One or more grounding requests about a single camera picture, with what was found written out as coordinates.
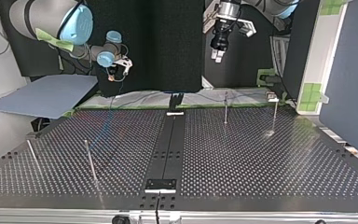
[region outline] green tape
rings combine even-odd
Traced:
[[[260,77],[261,76],[270,76],[270,77],[274,77],[275,76],[275,69],[270,68],[270,69],[258,69],[257,71],[257,81],[256,81],[256,85],[257,86],[273,86],[273,83],[266,83],[265,81],[261,80]]]
[[[345,3],[345,0],[324,0],[320,15],[338,15]]]
[[[305,83],[298,110],[316,111],[321,101],[321,89],[322,84],[320,83]]]

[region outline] vertical metal pin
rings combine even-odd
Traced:
[[[228,98],[228,92],[226,92],[226,96],[225,96],[225,124],[227,124],[227,116],[228,116],[228,102],[227,102],[227,98]]]
[[[31,150],[32,157],[34,158],[34,160],[37,160],[37,157],[36,157],[36,155],[34,154],[34,148],[32,147],[31,141],[30,141],[29,139],[27,140],[27,143],[28,143],[28,147],[29,147],[30,150]]]
[[[279,103],[279,101],[277,101],[276,103],[275,103],[275,110],[274,110],[274,120],[277,118],[277,112],[278,112],[278,103]]]
[[[91,167],[92,175],[94,176],[94,180],[98,181],[97,174],[95,174],[94,162],[92,161],[92,156],[91,156],[91,151],[90,151],[88,140],[84,140],[84,146],[86,147],[87,154],[89,155],[89,166]]]

